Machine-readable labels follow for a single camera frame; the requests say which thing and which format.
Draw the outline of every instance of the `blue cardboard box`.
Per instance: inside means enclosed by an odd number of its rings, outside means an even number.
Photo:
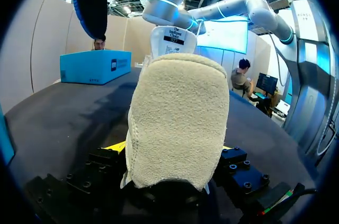
[[[103,85],[131,72],[131,52],[96,50],[60,56],[64,83]]]

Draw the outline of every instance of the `computer monitor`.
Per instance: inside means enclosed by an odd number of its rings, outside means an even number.
[[[258,81],[256,82],[256,87],[265,91],[266,96],[267,96],[267,93],[273,95],[275,92],[277,82],[278,82],[277,78],[271,77],[263,73],[259,73],[259,78],[258,78]]]

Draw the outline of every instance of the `display screen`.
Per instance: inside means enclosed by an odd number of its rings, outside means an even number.
[[[209,47],[246,53],[248,22],[245,16],[230,16],[205,21],[206,33],[198,36],[199,47]]]
[[[256,87],[273,95],[275,92],[277,82],[278,82],[277,78],[271,77],[263,73],[259,73],[259,78],[256,83]]]

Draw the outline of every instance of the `ceiling light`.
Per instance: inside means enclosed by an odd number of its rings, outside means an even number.
[[[182,2],[179,6],[178,6],[179,10],[184,10],[185,9],[185,4]]]
[[[127,6],[125,6],[123,9],[126,11],[127,14],[130,14],[132,12],[131,9]]]

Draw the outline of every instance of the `beige terry cloth object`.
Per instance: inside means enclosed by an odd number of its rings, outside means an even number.
[[[121,186],[186,180],[202,190],[219,162],[228,106],[227,75],[216,62],[183,53],[154,60],[133,94]]]

